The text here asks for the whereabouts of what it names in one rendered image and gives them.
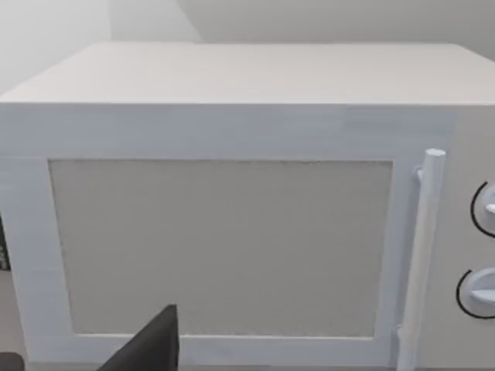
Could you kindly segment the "pale microwave oven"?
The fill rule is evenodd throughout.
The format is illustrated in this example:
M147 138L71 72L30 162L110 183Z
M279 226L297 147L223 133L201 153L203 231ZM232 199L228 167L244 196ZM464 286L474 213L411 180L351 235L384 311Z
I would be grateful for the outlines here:
M247 45L104 43L0 97L44 104L359 104L450 107L434 247L416 369L495 371L495 321L456 304L467 270L495 267L495 239L469 217L476 189L495 183L495 62L451 44ZM402 264L402 322L414 230Z

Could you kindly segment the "pale microwave knob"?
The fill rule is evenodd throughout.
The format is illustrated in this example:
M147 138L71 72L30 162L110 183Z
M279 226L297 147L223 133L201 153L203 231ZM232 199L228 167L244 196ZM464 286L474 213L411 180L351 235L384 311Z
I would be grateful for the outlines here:
M478 220L478 211L482 210L483 215L495 223L495 183L483 182L474 192L469 205L469 217L474 227L483 235L495 239L495 226L486 228Z
M455 299L468 317L495 321L495 267L467 270L456 285Z

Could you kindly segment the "pale microwave door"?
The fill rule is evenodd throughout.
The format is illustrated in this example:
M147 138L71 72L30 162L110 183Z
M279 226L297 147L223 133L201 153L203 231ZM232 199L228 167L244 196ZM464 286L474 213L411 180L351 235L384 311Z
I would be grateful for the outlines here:
M413 169L450 107L0 103L29 361L102 363L163 305L188 366L387 366Z

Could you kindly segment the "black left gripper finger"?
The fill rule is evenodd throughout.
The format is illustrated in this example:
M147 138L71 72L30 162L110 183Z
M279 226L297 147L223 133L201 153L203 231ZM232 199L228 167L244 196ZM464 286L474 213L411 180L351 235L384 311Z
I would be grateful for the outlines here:
M102 366L101 371L178 371L179 318L166 306Z

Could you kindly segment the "black rounded object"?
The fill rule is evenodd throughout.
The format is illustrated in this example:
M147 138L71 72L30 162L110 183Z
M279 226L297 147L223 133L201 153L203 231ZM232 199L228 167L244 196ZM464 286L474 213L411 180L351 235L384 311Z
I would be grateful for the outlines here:
M16 352L0 352L0 371L26 371L26 364Z

